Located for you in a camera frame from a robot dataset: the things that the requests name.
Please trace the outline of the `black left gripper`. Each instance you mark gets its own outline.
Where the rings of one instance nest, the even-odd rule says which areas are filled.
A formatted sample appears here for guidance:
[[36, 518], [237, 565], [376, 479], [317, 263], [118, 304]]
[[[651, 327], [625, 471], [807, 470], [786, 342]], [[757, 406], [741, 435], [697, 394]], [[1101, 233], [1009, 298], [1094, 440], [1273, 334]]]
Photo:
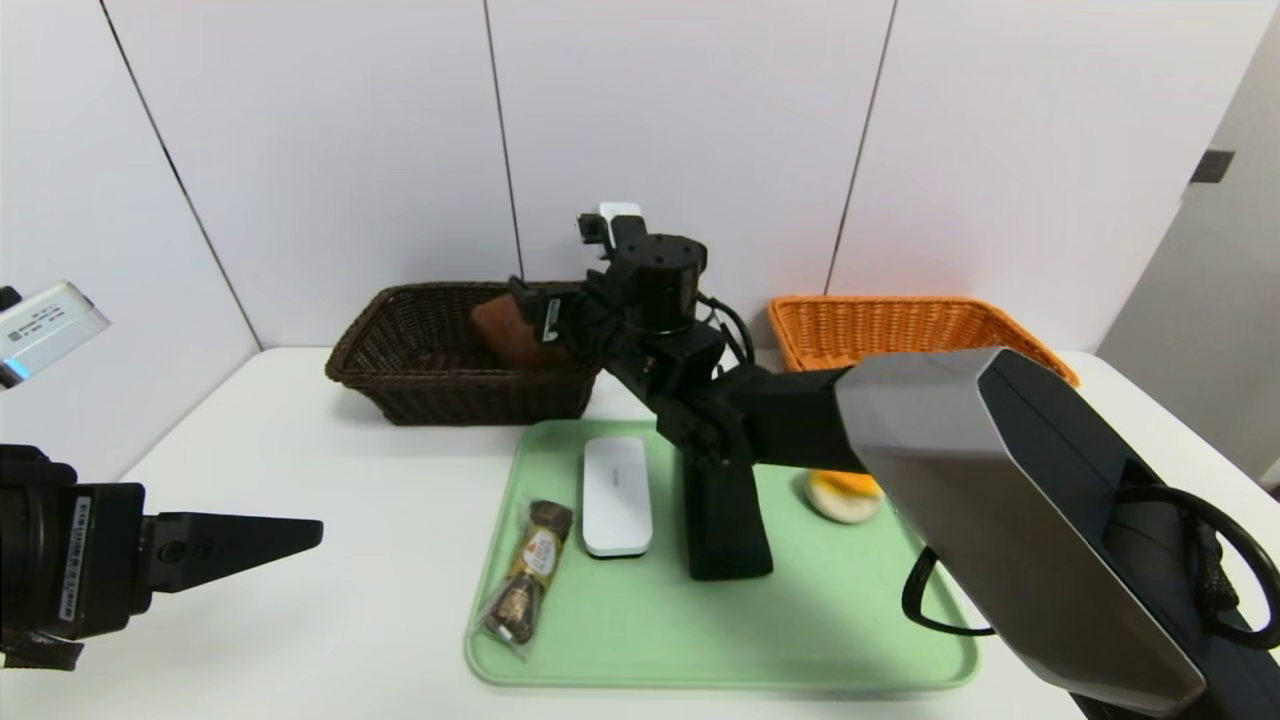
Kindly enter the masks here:
[[65, 641], [119, 632], [133, 614], [134, 583], [178, 593], [314, 550], [324, 537], [324, 523], [308, 519], [143, 519], [141, 484], [82, 483], [72, 466], [47, 457], [5, 457], [1, 469], [3, 628], [10, 632]]

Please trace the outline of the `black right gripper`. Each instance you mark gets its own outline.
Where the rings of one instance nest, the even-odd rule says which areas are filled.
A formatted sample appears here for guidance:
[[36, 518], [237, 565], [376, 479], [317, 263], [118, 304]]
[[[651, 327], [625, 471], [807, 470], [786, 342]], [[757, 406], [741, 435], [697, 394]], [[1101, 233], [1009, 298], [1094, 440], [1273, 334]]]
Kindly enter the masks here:
[[575, 365], [577, 338], [599, 311], [599, 302], [581, 287], [535, 287], [518, 275], [507, 281], [521, 319], [532, 328], [535, 357], [541, 365]]

